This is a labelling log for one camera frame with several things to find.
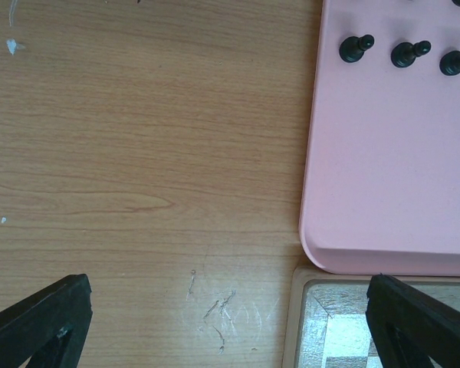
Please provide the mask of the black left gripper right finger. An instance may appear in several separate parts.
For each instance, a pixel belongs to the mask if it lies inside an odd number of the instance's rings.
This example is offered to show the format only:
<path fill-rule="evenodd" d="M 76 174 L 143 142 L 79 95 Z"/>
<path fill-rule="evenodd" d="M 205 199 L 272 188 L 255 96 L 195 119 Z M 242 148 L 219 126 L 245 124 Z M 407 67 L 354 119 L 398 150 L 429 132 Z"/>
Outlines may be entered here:
<path fill-rule="evenodd" d="M 460 367 L 460 312 L 386 274 L 371 277 L 366 322 L 384 367 Z"/>

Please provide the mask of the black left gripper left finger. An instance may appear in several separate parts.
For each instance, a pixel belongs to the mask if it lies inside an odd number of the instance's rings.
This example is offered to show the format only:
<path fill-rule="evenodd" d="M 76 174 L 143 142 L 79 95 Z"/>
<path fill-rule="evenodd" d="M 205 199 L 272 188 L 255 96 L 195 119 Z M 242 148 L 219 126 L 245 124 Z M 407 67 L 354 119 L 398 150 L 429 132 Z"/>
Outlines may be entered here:
<path fill-rule="evenodd" d="M 0 312 L 0 367 L 76 367 L 93 315 L 86 274 L 71 274 Z"/>

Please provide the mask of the wooden chess board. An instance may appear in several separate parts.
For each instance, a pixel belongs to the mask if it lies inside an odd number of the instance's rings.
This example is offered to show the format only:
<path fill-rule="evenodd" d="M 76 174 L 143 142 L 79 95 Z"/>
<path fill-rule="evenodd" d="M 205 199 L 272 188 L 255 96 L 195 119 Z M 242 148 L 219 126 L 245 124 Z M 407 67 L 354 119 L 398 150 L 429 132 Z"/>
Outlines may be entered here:
<path fill-rule="evenodd" d="M 369 275 L 300 266 L 293 274 L 284 367 L 381 367 L 366 321 Z"/>

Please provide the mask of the pink plastic tray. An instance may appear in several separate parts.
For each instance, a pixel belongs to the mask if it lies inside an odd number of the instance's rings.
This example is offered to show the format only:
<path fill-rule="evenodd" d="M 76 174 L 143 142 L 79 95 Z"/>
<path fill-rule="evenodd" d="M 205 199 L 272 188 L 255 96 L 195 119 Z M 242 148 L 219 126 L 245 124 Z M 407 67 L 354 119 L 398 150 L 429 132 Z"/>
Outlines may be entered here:
<path fill-rule="evenodd" d="M 339 55 L 372 35 L 356 63 Z M 401 42 L 431 51 L 392 64 Z M 299 233 L 335 274 L 460 277 L 460 51 L 451 1 L 325 1 L 320 24 Z"/>

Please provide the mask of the black pawn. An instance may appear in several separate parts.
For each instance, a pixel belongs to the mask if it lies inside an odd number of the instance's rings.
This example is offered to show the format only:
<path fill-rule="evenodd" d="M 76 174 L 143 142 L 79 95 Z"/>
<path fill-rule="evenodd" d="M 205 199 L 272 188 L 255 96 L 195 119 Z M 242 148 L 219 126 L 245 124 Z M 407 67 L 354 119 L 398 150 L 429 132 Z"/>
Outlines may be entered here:
<path fill-rule="evenodd" d="M 445 76 L 460 74 L 460 51 L 445 54 L 439 62 L 439 69 Z"/>
<path fill-rule="evenodd" d="M 417 58 L 428 54 L 432 45 L 429 41 L 420 41 L 415 44 L 411 42 L 401 42 L 392 49 L 390 59 L 397 68 L 410 67 Z"/>
<path fill-rule="evenodd" d="M 358 62 L 366 51 L 374 46 L 375 38 L 371 34 L 350 36 L 343 40 L 339 47 L 340 58 L 349 64 Z"/>

